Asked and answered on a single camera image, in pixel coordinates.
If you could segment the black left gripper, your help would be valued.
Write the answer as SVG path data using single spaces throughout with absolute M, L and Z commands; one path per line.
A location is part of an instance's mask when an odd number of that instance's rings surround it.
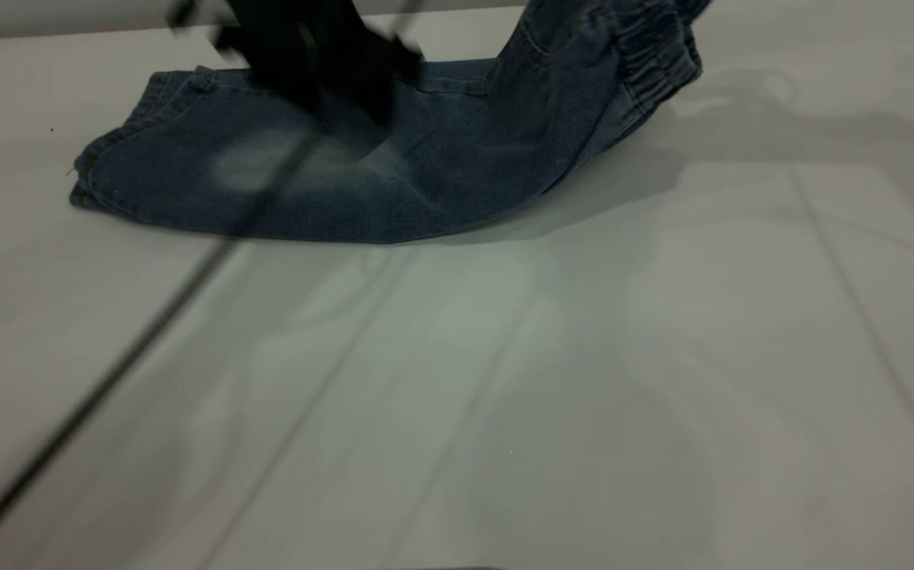
M 215 49 L 239 54 L 262 86 L 296 105 L 314 105 L 318 132 L 345 126 L 355 102 L 374 124 L 393 116 L 394 81 L 420 77 L 421 53 L 398 36 L 368 28 L 352 1 L 230 1 L 233 23 L 219 26 Z

